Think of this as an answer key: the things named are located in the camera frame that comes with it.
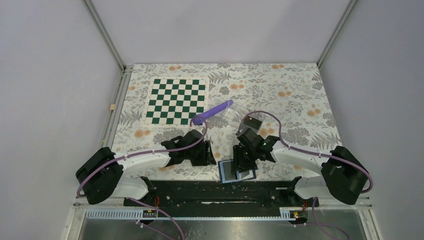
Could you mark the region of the blue leather card holder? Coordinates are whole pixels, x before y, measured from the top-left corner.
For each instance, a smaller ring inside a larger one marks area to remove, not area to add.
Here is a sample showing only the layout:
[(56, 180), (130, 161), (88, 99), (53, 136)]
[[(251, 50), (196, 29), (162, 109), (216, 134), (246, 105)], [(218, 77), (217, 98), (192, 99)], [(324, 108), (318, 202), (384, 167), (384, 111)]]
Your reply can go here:
[(232, 159), (223, 160), (218, 162), (219, 181), (221, 184), (237, 183), (247, 180), (254, 180), (257, 178), (256, 170), (258, 168), (250, 169), (248, 171), (239, 171)]

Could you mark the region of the clear plastic card box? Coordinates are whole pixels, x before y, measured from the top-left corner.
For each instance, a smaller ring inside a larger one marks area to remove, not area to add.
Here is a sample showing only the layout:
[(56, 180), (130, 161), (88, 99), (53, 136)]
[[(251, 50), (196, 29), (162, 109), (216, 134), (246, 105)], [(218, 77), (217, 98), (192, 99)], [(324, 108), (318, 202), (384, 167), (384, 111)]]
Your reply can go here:
[(249, 109), (249, 108), (244, 107), (242, 105), (239, 105), (237, 103), (233, 103), (233, 105), (231, 105), (230, 107), (225, 109), (220, 115), (224, 120), (226, 120), (228, 122), (228, 124), (231, 127), (235, 128), (237, 134), (239, 134), (240, 132), (245, 130), (245, 129), (241, 130), (241, 128), (240, 128), (241, 122), (244, 118), (246, 118), (248, 116), (252, 116), (254, 118), (261, 120), (262, 124), (265, 120), (265, 115), (263, 113), (260, 113), (260, 112), (253, 113), (252, 109)]

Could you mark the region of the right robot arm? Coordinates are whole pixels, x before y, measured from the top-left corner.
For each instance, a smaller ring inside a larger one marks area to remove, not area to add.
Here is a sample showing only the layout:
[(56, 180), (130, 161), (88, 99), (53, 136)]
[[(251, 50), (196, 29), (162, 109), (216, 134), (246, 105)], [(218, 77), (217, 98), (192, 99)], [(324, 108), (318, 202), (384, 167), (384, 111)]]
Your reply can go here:
[(263, 138), (250, 128), (239, 131), (236, 138), (241, 150), (234, 152), (234, 161), (240, 170), (248, 170), (260, 160), (287, 163), (317, 174), (291, 181), (286, 198), (293, 206), (314, 197), (333, 197), (346, 205), (355, 205), (369, 179), (369, 172), (344, 146), (338, 145), (329, 152), (301, 149), (283, 143), (277, 136)]

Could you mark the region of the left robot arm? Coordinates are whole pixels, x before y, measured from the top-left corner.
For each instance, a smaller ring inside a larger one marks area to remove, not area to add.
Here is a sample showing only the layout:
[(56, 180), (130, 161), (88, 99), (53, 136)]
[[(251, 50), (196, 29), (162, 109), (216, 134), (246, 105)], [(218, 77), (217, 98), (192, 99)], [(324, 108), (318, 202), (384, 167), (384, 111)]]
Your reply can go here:
[(132, 198), (148, 206), (155, 200), (154, 187), (146, 177), (133, 175), (146, 169), (166, 168), (190, 161), (193, 167), (216, 165), (211, 143), (193, 129), (184, 136), (163, 141), (157, 149), (114, 153), (109, 147), (97, 150), (75, 173), (77, 197), (90, 205), (110, 197)]

